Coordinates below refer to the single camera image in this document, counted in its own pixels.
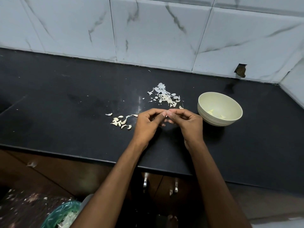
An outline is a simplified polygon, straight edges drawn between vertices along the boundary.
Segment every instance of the kitchen counter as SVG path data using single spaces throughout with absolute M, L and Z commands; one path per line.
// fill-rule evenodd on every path
M 304 194 L 304 110 L 279 86 L 239 79 L 0 49 L 1 148 L 114 165 L 136 118 L 128 118 L 127 130 L 111 125 L 113 116 L 167 109 L 149 102 L 155 92 L 147 91 L 160 82 L 195 113 L 204 92 L 226 94 L 243 108 L 230 126 L 204 123 L 225 181 Z M 181 131 L 170 124 L 157 130 L 138 167 L 195 174 Z

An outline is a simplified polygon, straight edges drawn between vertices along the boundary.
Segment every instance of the plastic bag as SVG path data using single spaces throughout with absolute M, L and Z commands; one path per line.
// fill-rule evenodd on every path
M 51 212 L 44 220 L 41 228 L 57 228 L 57 224 L 60 223 L 68 213 L 71 211 L 78 212 L 80 208 L 80 202 L 70 201 L 57 207 Z

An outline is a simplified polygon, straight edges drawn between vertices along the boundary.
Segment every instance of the cream bowl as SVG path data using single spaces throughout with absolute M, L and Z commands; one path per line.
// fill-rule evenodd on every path
M 243 115 L 242 107 L 235 100 L 217 92 L 201 94 L 197 110 L 203 120 L 213 126 L 228 126 Z

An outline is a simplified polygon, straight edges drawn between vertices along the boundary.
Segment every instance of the forearm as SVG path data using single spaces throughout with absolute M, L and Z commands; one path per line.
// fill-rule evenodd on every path
M 209 226 L 251 227 L 234 201 L 205 143 L 190 145 L 190 154 L 201 188 Z
M 143 146 L 131 141 L 71 228 L 115 227 Z

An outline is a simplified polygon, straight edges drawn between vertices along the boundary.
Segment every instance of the person's right hand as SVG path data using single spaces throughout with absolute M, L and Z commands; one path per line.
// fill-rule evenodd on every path
M 200 115 L 186 109 L 169 109 L 167 110 L 167 115 L 171 119 L 168 122 L 180 126 L 188 151 L 191 151 L 193 146 L 204 142 L 203 118 Z

